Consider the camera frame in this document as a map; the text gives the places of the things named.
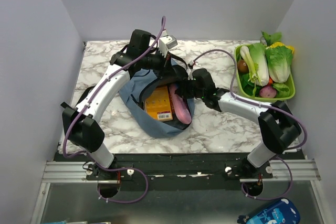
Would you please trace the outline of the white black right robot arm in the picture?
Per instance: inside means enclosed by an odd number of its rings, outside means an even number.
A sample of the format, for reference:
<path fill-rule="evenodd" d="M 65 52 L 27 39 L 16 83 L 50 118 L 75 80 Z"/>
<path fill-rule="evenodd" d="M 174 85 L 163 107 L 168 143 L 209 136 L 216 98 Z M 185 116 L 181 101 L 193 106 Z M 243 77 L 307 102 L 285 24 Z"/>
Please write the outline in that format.
<path fill-rule="evenodd" d="M 262 142 L 255 147 L 236 167 L 230 176 L 252 178 L 261 167 L 276 155 L 282 154 L 301 134 L 299 123 L 282 101 L 257 102 L 218 88 L 206 69 L 197 69 L 189 77 L 178 80 L 176 94 L 183 99 L 197 98 L 218 112 L 239 115 L 260 127 Z"/>

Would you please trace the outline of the pink pencil case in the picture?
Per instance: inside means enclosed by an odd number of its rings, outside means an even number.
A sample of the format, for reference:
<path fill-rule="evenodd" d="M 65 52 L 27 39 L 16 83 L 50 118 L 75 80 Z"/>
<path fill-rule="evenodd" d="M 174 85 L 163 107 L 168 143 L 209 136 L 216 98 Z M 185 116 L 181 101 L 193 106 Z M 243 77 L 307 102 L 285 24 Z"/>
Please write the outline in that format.
<path fill-rule="evenodd" d="M 179 95 L 175 93 L 176 90 L 177 90 L 176 84 L 171 84 L 169 86 L 169 93 L 171 95 L 175 115 L 181 123 L 190 124 L 192 122 L 192 116 L 188 109 L 187 103 Z"/>

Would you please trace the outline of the orange notebook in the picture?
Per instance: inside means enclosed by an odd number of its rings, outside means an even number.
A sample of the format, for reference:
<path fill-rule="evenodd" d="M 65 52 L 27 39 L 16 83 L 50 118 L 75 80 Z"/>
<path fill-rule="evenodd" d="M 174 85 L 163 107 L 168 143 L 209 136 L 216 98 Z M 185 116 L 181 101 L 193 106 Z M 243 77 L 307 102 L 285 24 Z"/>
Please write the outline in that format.
<path fill-rule="evenodd" d="M 169 91 L 167 86 L 157 87 L 144 101 L 144 111 L 157 121 L 173 120 Z"/>

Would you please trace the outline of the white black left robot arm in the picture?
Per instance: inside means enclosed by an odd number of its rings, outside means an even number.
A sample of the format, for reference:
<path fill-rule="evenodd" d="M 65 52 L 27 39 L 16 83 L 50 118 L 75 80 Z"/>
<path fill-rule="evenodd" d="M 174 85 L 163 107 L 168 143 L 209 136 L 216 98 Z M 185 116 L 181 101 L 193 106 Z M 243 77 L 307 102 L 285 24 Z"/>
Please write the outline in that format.
<path fill-rule="evenodd" d="M 110 64 L 103 77 L 93 90 L 74 108 L 62 104 L 62 122 L 65 138 L 62 145 L 63 156 L 70 141 L 80 147 L 81 154 L 88 154 L 97 164 L 98 173 L 104 179 L 116 175 L 115 157 L 107 149 L 103 140 L 104 132 L 99 122 L 107 106 L 115 95 L 141 69 L 162 70 L 170 63 L 169 50 L 177 45 L 177 40 L 164 28 L 151 42 L 153 36 L 143 30 L 133 31 L 131 39 L 124 49 L 112 55 Z"/>

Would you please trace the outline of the blue student backpack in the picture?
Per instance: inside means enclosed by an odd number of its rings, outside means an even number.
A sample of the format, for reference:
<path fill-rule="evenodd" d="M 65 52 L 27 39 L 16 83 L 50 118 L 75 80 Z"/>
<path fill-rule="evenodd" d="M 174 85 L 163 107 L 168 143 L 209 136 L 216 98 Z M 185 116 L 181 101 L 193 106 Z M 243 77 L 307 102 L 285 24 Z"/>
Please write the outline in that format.
<path fill-rule="evenodd" d="M 175 114 L 169 121 L 159 121 L 148 115 L 143 109 L 145 97 L 148 96 L 150 87 L 158 87 L 159 81 L 152 70 L 140 70 L 119 91 L 119 95 L 125 106 L 140 128 L 153 138 L 170 138 L 181 134 L 189 127 L 178 120 Z"/>

